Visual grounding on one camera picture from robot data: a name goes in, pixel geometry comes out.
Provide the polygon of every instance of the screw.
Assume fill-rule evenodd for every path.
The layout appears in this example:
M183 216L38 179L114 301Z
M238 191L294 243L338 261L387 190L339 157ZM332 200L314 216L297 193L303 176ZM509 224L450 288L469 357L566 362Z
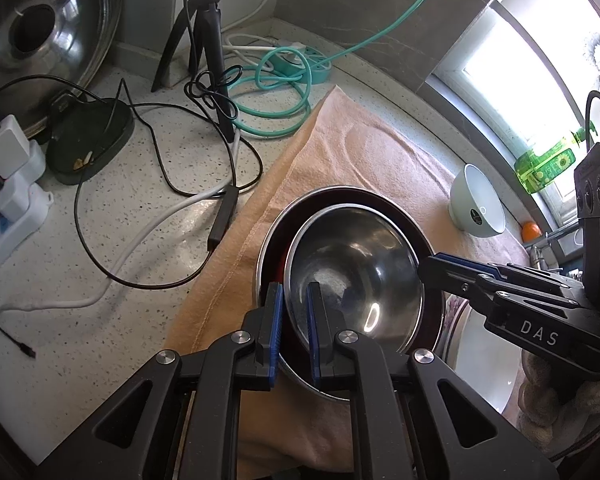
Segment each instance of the screw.
M417 362L424 365L428 365L434 359L434 355L429 350L425 350L424 348L416 350L413 353L413 356L415 357Z
M251 340L251 334L245 330L238 330L231 334L231 341L238 345L243 345Z
M155 360L161 365L170 365L176 360L176 352L173 350L162 350L155 355Z
M353 330L343 330L338 334L338 339L346 344L355 343L358 340L358 334Z

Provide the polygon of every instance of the glove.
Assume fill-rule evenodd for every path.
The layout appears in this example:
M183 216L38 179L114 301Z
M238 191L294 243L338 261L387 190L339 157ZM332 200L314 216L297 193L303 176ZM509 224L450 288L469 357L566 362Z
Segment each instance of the glove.
M600 424L600 381L582 383L563 403L550 386L549 363L523 351L522 368L525 379L518 393L516 426L547 456L564 451Z

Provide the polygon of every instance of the orange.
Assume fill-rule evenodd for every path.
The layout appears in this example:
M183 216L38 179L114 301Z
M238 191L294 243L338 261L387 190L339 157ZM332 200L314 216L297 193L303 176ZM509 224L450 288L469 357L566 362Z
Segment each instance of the orange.
M542 231L535 222L527 222L522 226L522 241L524 243L542 236Z

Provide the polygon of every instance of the window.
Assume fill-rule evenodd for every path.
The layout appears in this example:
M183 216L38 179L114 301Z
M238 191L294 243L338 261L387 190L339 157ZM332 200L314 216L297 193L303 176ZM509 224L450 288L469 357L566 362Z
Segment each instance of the window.
M584 125L600 90L600 17L588 0L495 0L435 71L515 158ZM600 103L591 120L600 140ZM573 146L576 164L586 154ZM573 164L540 193L558 224L576 215Z

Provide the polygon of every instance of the tripod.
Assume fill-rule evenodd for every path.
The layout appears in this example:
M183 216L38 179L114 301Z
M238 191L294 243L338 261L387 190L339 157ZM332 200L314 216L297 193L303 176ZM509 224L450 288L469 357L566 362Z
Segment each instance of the tripod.
M195 76L200 65L202 50L206 54L206 65L211 73L211 85L217 85L215 90L228 98L226 85L220 84L224 73L224 57L222 52L222 38L220 33L220 10L218 3L220 0L189 0L187 9L182 9L176 22L173 24L171 34L164 47L158 70L155 73L152 92L157 91L162 86L164 75L173 59L176 48L187 30L189 16L196 13L196 20L193 27L193 44L189 53L189 73ZM234 125L227 116L232 113L228 99L218 99L218 124L222 135L227 142L234 141Z

